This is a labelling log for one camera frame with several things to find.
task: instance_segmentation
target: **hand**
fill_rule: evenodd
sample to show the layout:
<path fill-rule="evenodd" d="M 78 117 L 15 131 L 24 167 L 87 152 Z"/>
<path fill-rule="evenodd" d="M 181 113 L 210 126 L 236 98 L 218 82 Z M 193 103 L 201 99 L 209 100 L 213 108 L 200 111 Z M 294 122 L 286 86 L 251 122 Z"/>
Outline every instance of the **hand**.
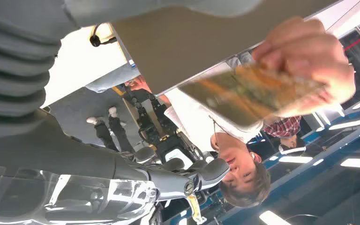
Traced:
<path fill-rule="evenodd" d="M 268 68 L 281 69 L 327 84 L 280 113 L 281 117 L 309 114 L 349 100 L 355 93 L 354 68 L 348 65 L 343 46 L 327 34 L 319 20 L 290 19 L 272 30 L 252 57 Z"/>
<path fill-rule="evenodd" d="M 133 80 L 125 82 L 125 85 L 130 86 L 131 90 L 144 89 L 144 90 L 148 91 L 149 93 L 151 93 L 151 90 L 150 90 L 149 86 L 147 85 L 143 75 L 138 75 Z"/>

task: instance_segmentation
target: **red stripe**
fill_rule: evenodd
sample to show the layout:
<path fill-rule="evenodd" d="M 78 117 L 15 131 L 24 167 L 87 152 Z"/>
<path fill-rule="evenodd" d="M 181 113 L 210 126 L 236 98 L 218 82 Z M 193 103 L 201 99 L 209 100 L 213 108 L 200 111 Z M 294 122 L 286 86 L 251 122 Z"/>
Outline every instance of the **red stripe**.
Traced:
<path fill-rule="evenodd" d="M 345 47 L 345 48 L 344 48 L 344 51 L 349 50 L 350 48 L 356 46 L 356 45 L 359 44 L 359 43 L 360 43 L 360 39 L 356 40 L 356 41 L 355 41 L 354 43 L 352 43 L 351 45 Z"/>

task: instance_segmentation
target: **gray sleeve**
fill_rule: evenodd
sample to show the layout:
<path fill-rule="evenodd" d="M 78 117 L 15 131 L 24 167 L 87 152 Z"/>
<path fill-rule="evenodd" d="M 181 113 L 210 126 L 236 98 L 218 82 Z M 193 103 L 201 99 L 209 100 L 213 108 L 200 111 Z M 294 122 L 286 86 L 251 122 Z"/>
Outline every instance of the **gray sleeve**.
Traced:
<path fill-rule="evenodd" d="M 235 55 L 234 57 L 230 58 L 226 61 L 227 65 L 229 65 L 231 68 L 236 68 L 237 66 L 240 66 L 242 64 L 250 63 L 252 62 L 252 55 L 249 52 L 240 53 L 238 55 Z"/>

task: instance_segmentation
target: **white shirt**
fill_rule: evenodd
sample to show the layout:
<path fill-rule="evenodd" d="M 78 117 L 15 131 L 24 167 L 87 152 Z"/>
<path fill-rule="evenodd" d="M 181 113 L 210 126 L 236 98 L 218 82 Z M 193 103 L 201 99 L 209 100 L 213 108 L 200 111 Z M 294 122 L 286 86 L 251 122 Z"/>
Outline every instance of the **white shirt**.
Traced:
<path fill-rule="evenodd" d="M 228 64 L 223 62 L 200 76 L 209 76 L 229 69 L 231 68 Z M 214 151 L 210 144 L 210 138 L 215 133 L 215 129 L 216 132 L 226 131 L 229 135 L 247 143 L 255 137 L 263 127 L 262 121 L 249 127 L 239 127 L 212 112 L 177 88 L 170 90 L 165 95 L 172 104 L 172 106 L 165 111 L 165 115 L 173 121 L 202 152 Z M 212 118 L 225 131 L 218 125 L 214 128 Z"/>

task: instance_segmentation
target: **short brown hair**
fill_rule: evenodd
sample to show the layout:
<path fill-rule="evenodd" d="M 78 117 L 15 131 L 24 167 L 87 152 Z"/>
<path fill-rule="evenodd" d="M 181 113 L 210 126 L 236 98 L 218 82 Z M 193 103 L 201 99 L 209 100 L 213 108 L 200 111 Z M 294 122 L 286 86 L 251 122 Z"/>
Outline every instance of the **short brown hair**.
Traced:
<path fill-rule="evenodd" d="M 270 193 L 271 176 L 266 167 L 262 163 L 255 162 L 256 176 L 255 189 L 253 192 L 238 192 L 233 188 L 219 183 L 221 193 L 224 199 L 233 206 L 250 208 L 261 204 Z"/>

